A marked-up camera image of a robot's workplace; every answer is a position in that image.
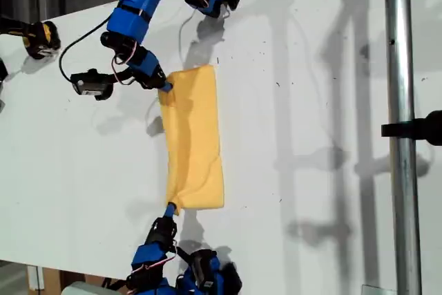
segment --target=black clamp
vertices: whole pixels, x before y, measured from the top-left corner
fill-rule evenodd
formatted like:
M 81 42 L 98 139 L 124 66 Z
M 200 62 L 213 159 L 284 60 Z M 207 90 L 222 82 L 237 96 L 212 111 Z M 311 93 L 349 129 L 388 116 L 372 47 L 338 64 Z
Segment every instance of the black clamp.
M 431 112 L 425 119 L 382 125 L 382 137 L 427 140 L 435 146 L 442 146 L 442 111 Z
M 173 251 L 173 239 L 177 233 L 177 224 L 171 217 L 157 218 L 147 236 L 145 245 L 158 243 L 164 252 Z

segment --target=folded fabric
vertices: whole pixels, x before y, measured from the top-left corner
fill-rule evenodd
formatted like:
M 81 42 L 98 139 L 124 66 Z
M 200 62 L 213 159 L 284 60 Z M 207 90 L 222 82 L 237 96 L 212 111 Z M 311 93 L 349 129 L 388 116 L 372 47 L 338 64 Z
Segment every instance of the folded fabric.
M 181 208 L 224 206 L 215 72 L 203 66 L 170 74 L 173 89 L 159 92 L 169 148 L 166 203 Z

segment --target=black pole clamp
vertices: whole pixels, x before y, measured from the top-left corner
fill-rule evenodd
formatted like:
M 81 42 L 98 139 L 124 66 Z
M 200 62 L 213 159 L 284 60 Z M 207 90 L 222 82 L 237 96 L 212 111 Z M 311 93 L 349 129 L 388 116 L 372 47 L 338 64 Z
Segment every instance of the black pole clamp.
M 431 112 L 425 119 L 384 124 L 382 125 L 382 137 L 427 140 L 431 145 L 442 146 L 442 111 Z

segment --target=wire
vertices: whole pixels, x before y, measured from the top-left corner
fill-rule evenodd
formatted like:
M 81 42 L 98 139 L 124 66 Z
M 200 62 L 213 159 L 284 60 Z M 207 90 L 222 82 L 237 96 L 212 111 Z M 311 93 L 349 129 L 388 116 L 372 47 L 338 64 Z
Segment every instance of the wire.
M 66 79 L 66 81 L 71 82 L 71 80 L 66 76 L 64 70 L 63 70 L 63 57 L 64 55 L 68 52 L 68 50 L 70 48 L 72 48 L 75 44 L 81 42 L 83 39 L 87 38 L 88 36 L 90 36 L 91 34 L 93 34 L 95 31 L 97 31 L 98 29 L 100 29 L 102 26 L 104 26 L 104 24 L 106 24 L 107 21 L 109 21 L 109 19 L 111 18 L 111 16 L 109 15 L 106 20 L 104 20 L 103 22 L 101 22 L 98 26 L 96 26 L 95 28 L 93 28 L 91 31 L 87 32 L 86 34 L 84 34 L 83 36 L 81 36 L 79 39 L 73 41 L 71 44 L 69 44 L 61 53 L 59 61 L 58 61 L 58 67 L 60 68 L 60 72 L 63 75 L 63 77 Z
M 177 256 L 177 241 L 176 240 L 173 240 L 173 246 L 175 247 L 175 255 L 173 255 L 173 257 L 165 258 L 165 259 L 160 260 L 159 262 L 156 262 L 155 264 L 152 264 L 149 266 L 146 266 L 145 264 L 143 264 L 140 267 L 138 267 L 137 269 L 134 269 L 132 271 L 131 275 L 134 274 L 135 272 L 141 271 L 142 269 L 151 269 L 155 266 L 163 265 L 163 264 L 166 264 L 167 262 L 170 262 L 171 260 L 173 260 Z M 136 291 L 137 291 L 136 289 L 129 290 L 127 292 L 127 295 L 131 295 L 131 294 L 135 293 Z
M 115 58 L 115 63 L 117 65 L 125 65 L 125 64 L 127 64 L 132 59 L 133 55 L 135 54 L 135 50 L 137 50 L 137 46 L 138 46 L 137 41 L 134 41 L 134 42 L 135 43 L 133 44 L 132 53 L 129 56 L 129 58 L 127 58 L 125 61 L 122 61 L 122 62 L 117 62 L 117 59 Z
M 114 55 L 113 58 L 112 58 L 112 61 L 110 62 L 110 65 L 112 66 L 112 70 L 113 70 L 113 76 L 115 76 L 115 79 L 116 79 L 116 80 L 118 81 L 118 83 L 120 83 L 122 86 L 130 86 L 130 85 L 135 81 L 135 79 L 132 79 L 129 83 L 123 83 L 123 82 L 120 81 L 120 79 L 118 78 L 118 73 L 117 73 L 117 71 L 115 70 L 115 67 L 114 67 L 114 65 L 113 65 L 113 64 L 117 64 L 117 65 L 118 65 L 118 63 L 116 62 L 116 59 L 117 59 L 117 55 Z

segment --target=black cable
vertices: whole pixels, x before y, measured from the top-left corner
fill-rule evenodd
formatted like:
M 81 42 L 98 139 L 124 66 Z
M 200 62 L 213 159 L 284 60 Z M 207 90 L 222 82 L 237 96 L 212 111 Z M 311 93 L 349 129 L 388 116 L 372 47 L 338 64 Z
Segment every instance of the black cable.
M 60 68 L 60 72 L 63 75 L 63 77 L 66 79 L 66 81 L 72 83 L 70 81 L 70 79 L 66 76 L 64 70 L 63 70 L 63 65 L 62 65 L 62 61 L 63 61 L 63 57 L 66 54 L 66 52 L 68 52 L 68 50 L 70 48 L 72 48 L 75 44 L 81 42 L 83 39 L 87 38 L 88 36 L 90 36 L 91 34 L 93 34 L 95 31 L 97 31 L 98 29 L 100 29 L 102 26 L 104 26 L 106 24 L 107 21 L 109 21 L 109 19 L 111 18 L 111 16 L 109 15 L 106 20 L 104 20 L 103 22 L 101 22 L 98 26 L 96 26 L 95 28 L 93 28 L 91 31 L 87 32 L 85 35 L 81 36 L 79 39 L 77 39 L 76 41 L 73 41 L 71 44 L 69 44 L 64 51 L 61 53 L 59 61 L 58 61 L 58 67 Z
M 40 295 L 41 294 L 41 290 L 40 290 L 40 276 L 39 276 L 39 268 L 38 268 L 38 266 L 35 267 L 35 271 L 37 272 L 37 294 Z
M 123 288 L 125 285 L 126 285 L 125 280 L 117 280 L 112 285 L 109 285 L 108 289 L 117 291 Z

